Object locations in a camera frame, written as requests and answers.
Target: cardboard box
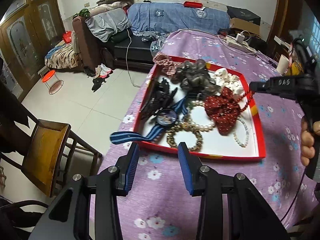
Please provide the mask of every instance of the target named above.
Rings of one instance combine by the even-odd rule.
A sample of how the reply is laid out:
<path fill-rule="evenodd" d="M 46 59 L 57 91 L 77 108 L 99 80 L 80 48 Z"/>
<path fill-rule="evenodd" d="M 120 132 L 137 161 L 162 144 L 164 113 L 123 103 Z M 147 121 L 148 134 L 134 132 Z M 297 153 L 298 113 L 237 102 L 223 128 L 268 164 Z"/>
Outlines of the cardboard box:
<path fill-rule="evenodd" d="M 248 31 L 250 33 L 260 36 L 260 26 L 247 22 L 238 18 L 230 19 L 230 29 L 238 29 L 242 31 Z"/>
<path fill-rule="evenodd" d="M 241 9 L 236 7 L 227 6 L 228 8 L 228 15 L 230 18 L 238 18 L 241 20 L 245 20 L 247 22 L 254 23 L 256 25 L 260 25 L 261 18 L 254 14 L 253 12 L 247 10 L 247 9 Z"/>

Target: metal bolt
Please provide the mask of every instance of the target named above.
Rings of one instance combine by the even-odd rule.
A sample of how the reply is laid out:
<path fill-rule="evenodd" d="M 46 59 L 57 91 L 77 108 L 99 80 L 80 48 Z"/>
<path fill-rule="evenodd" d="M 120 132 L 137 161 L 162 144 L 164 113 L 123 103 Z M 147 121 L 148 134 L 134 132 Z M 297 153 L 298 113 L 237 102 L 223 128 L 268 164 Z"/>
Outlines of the metal bolt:
<path fill-rule="evenodd" d="M 203 166 L 200 167 L 200 170 L 202 172 L 208 172 L 210 170 L 210 168 L 208 166 L 203 165 Z"/>
<path fill-rule="evenodd" d="M 75 175 L 73 175 L 73 180 L 75 180 L 75 181 L 77 181 L 77 180 L 79 180 L 79 179 L 81 179 L 81 174 L 75 174 Z"/>
<path fill-rule="evenodd" d="M 237 178 L 240 180 L 243 180 L 243 179 L 245 179 L 245 175 L 243 173 L 238 173 Z"/>
<path fill-rule="evenodd" d="M 118 170 L 118 168 L 116 166 L 110 166 L 108 168 L 108 171 L 111 172 L 111 173 L 116 172 L 117 170 Z"/>

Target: red stool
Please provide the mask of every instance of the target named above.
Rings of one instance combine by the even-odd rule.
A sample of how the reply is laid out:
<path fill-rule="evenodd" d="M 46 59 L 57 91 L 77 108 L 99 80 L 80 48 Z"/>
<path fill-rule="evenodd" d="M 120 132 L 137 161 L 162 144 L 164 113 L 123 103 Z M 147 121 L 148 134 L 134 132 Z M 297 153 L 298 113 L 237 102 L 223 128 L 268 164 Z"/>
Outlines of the red stool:
<path fill-rule="evenodd" d="M 50 87 L 48 84 L 47 84 L 47 81 L 52 78 L 53 76 L 56 77 L 57 81 Z M 47 88 L 49 89 L 49 94 L 50 95 L 53 95 L 55 94 L 56 92 L 58 92 L 60 90 L 60 88 L 62 88 L 63 86 L 63 80 L 60 80 L 57 75 L 56 75 L 56 71 L 55 70 L 50 70 L 47 74 L 44 75 L 44 77 L 42 78 L 42 82 L 45 83 L 45 85 L 47 86 Z M 57 84 L 58 82 L 61 82 L 61 86 L 59 87 L 58 90 L 56 90 L 54 93 L 52 93 L 52 88 L 55 86 L 55 84 Z"/>

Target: tablecloth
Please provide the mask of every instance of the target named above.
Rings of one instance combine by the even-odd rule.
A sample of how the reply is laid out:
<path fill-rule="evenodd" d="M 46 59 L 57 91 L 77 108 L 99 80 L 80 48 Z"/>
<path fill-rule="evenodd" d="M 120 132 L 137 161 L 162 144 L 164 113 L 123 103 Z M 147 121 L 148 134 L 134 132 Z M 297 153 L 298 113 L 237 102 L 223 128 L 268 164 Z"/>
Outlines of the tablecloth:
<path fill-rule="evenodd" d="M 166 40 L 162 52 L 178 57 L 204 59 L 241 72 L 247 82 L 265 81 L 279 75 L 261 55 L 241 55 L 225 47 L 218 37 L 198 31 L 178 31 Z M 119 130 L 132 130 L 153 67 L 137 93 Z M 244 173 L 260 191 L 279 218 L 289 208 L 301 180 L 304 167 L 300 163 L 300 120 L 303 112 L 294 101 L 266 94 L 255 94 L 266 144 L 266 158 L 260 162 L 202 159 L 203 164 L 218 173 L 234 176 Z M 131 143 L 111 145 L 99 172 L 114 165 L 125 155 Z M 315 182 L 305 177 L 297 201 L 286 219 L 288 227 L 310 212 L 318 203 L 313 195 Z M 94 219 L 94 196 L 90 217 Z M 185 188 L 176 155 L 141 150 L 132 190 L 118 197 L 119 217 L 124 239 L 195 239 L 200 197 L 191 197 Z M 228 226 L 224 223 L 225 239 Z"/>

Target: brown sofa arm cover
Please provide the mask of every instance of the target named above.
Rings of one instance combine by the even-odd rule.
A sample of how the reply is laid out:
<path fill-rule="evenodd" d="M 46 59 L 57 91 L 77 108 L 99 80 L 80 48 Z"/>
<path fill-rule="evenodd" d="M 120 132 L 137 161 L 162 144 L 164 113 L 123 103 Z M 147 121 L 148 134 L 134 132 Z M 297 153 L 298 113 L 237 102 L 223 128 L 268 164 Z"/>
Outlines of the brown sofa arm cover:
<path fill-rule="evenodd" d="M 72 21 L 72 26 L 77 34 L 83 66 L 88 66 L 95 71 L 95 68 L 102 63 L 101 48 L 97 38 L 90 32 L 84 17 L 77 16 Z"/>

